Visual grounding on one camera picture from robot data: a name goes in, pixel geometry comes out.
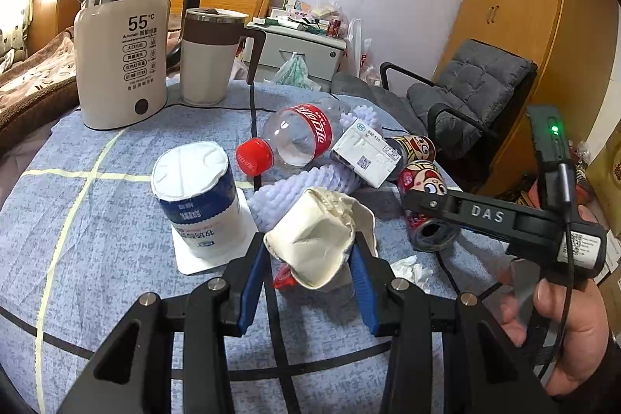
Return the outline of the right hand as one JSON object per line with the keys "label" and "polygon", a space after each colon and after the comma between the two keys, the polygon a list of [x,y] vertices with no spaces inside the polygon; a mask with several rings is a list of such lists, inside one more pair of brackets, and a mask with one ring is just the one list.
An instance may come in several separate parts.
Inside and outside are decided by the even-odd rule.
{"label": "right hand", "polygon": [[[538,282],[534,307],[546,319],[560,322],[565,300],[565,286]],[[517,321],[519,304],[512,293],[503,295],[500,324],[516,346],[525,341],[526,330]],[[572,291],[571,304],[564,327],[563,353],[546,385],[550,395],[575,391],[592,376],[602,363],[609,340],[609,327],[604,300],[594,279],[583,288]]]}

